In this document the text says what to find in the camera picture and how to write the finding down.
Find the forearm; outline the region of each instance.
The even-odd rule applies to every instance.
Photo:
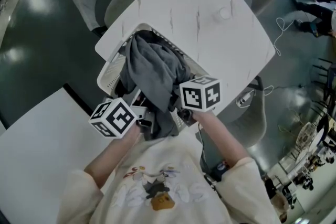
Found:
[[[249,156],[244,147],[230,134],[214,113],[194,112],[193,117],[202,125],[230,167]]]
[[[140,128],[134,124],[122,139],[113,140],[85,169],[102,188],[118,163],[135,144]]]

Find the gray cloth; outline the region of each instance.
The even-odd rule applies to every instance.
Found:
[[[119,51],[126,56],[120,72],[120,81],[126,92],[138,86],[154,105],[152,111],[160,128],[151,139],[178,135],[170,114],[174,109],[171,98],[177,92],[174,91],[176,85],[191,78],[190,68],[183,56],[170,47],[153,32],[142,30]]]

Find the dark floor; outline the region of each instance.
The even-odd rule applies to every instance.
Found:
[[[281,33],[277,17],[287,24],[294,18],[307,20],[303,12],[294,11],[290,0],[275,0],[259,16],[272,41]],[[20,0],[0,48],[0,119],[4,125],[13,124],[64,83],[95,108],[104,96],[96,83],[104,65],[94,50],[97,41],[72,0]],[[250,149],[262,170],[270,169],[294,143],[278,131],[278,124],[289,124],[288,109],[294,108],[304,118],[312,116],[311,95],[307,94],[311,64],[318,56],[332,57],[330,42],[330,38],[316,39],[291,27],[277,43],[282,56],[275,55],[261,72],[264,86],[290,86],[266,97],[267,133]],[[299,84],[308,86],[299,89]],[[220,118],[229,122],[243,111],[232,104]],[[213,166],[219,157],[212,144],[205,143],[207,160]]]

